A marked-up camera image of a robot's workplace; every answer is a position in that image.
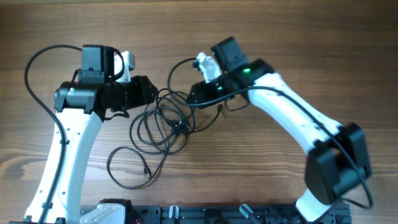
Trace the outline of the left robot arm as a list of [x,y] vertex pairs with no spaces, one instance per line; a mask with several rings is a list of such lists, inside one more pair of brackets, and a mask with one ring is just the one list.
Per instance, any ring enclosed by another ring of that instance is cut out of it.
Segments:
[[80,49],[81,67],[55,91],[52,145],[37,192],[23,223],[139,223],[130,200],[106,198],[81,214],[81,190],[93,143],[107,111],[128,118],[128,110],[149,105],[157,88],[147,76],[131,77],[134,55],[103,45]]

